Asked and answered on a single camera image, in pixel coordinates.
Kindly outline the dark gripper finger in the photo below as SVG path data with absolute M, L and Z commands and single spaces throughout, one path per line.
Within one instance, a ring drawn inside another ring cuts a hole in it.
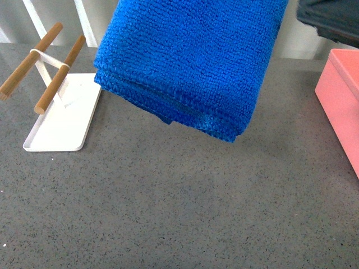
M 358 48 L 358 0 L 299 1 L 296 17 L 318 36 Z

